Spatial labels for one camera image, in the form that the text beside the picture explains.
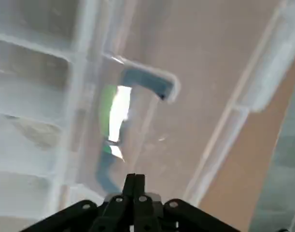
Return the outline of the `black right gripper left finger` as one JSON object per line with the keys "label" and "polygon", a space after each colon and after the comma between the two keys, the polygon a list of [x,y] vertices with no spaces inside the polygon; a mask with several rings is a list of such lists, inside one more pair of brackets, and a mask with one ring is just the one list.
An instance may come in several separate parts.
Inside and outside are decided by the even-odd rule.
{"label": "black right gripper left finger", "polygon": [[90,200],[79,201],[25,229],[24,232],[114,232],[126,222],[136,174],[128,174],[123,191],[111,195],[98,206]]}

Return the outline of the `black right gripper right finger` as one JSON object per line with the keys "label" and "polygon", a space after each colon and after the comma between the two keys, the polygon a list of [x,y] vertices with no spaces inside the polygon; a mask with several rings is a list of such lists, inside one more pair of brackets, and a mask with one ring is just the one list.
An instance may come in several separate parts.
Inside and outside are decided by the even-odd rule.
{"label": "black right gripper right finger", "polygon": [[235,232],[237,229],[181,199],[161,202],[145,192],[145,175],[136,175],[137,232]]}

